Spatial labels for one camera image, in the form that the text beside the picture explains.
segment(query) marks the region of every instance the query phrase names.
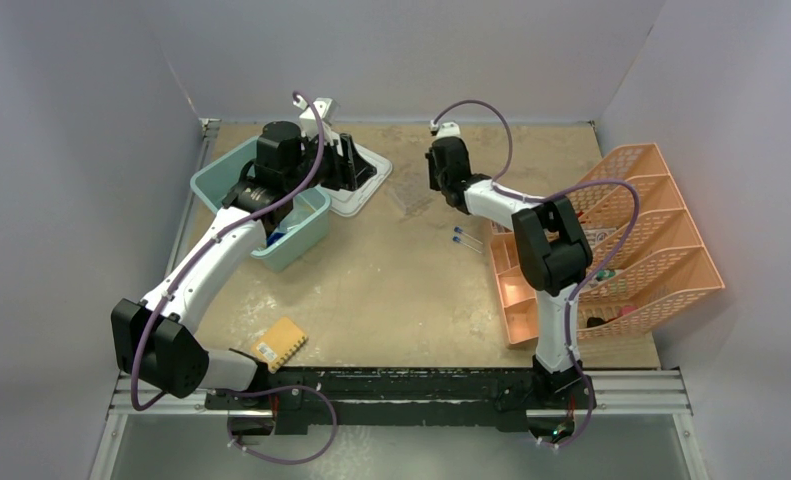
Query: yellow notebook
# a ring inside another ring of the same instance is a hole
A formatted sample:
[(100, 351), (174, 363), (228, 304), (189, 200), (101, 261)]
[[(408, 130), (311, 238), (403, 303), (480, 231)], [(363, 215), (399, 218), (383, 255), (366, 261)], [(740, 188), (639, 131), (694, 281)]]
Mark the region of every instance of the yellow notebook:
[(251, 352), (268, 364), (268, 371), (274, 373), (282, 367), (301, 345), (307, 341), (307, 334), (295, 325), (289, 317), (277, 321), (251, 347)]

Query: wooden table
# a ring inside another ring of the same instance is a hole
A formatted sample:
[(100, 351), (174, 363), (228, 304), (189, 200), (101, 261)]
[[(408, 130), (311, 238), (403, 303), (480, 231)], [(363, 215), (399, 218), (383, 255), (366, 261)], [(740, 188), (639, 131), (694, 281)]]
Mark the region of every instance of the wooden table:
[[(214, 159), (261, 131), (222, 125)], [(424, 172), (424, 125), (337, 125), (388, 158), (392, 180)], [(514, 127), (513, 166), (502, 183), (548, 194), (575, 183), (601, 155), (592, 127)], [(493, 174), (506, 157), (497, 126), (464, 127), (472, 169)], [(281, 316), (309, 335), (290, 365), (530, 365), (534, 344), (507, 348), (485, 255), (451, 241), (453, 227), (481, 232), (484, 220), (448, 207), (436, 194), (405, 217), (386, 183), (353, 218), (330, 213), (330, 233), (283, 272), (248, 259), (216, 296), (197, 333), (206, 347), (248, 351)], [(212, 214), (199, 206), (191, 244)], [(651, 335), (580, 342), (587, 368), (659, 368)]]

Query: white wall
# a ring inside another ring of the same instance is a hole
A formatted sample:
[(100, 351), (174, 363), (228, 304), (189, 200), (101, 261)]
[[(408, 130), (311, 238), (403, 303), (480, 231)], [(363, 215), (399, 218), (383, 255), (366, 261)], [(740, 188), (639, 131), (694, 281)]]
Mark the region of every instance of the white wall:
[(728, 290), (657, 335), (712, 478), (791, 478), (791, 1), (669, 0), (600, 122), (658, 142)]
[(526, 122), (597, 118), (664, 1), (141, 0), (201, 116), (294, 117), (302, 88), (343, 119)]
[(199, 122), (132, 2), (0, 0), (0, 478), (88, 475)]

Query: white label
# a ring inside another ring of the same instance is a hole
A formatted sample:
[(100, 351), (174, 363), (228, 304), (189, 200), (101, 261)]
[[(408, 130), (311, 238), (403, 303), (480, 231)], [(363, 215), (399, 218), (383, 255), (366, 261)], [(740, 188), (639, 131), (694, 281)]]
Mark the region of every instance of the white label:
[(277, 359), (277, 354), (274, 353), (274, 350), (272, 350), (271, 347), (265, 343), (257, 345), (257, 350), (259, 350), (259, 352), (262, 353), (265, 359), (269, 362), (273, 362)]

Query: green plastic container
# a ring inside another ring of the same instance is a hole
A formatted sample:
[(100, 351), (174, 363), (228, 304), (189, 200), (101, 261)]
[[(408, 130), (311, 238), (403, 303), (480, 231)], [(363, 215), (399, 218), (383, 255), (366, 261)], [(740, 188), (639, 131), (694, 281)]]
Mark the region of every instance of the green plastic container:
[[(192, 191), (213, 213), (217, 212), (221, 208), (221, 200), (227, 195), (227, 190), (239, 180), (242, 167), (256, 155), (257, 137), (252, 137), (192, 176), (189, 182)], [(330, 195), (321, 187), (304, 190), (292, 201), (293, 208), (311, 210), (310, 216), (268, 248), (251, 252), (252, 257), (262, 260), (275, 272), (288, 267), (324, 238), (330, 230), (327, 215), (330, 209)]]

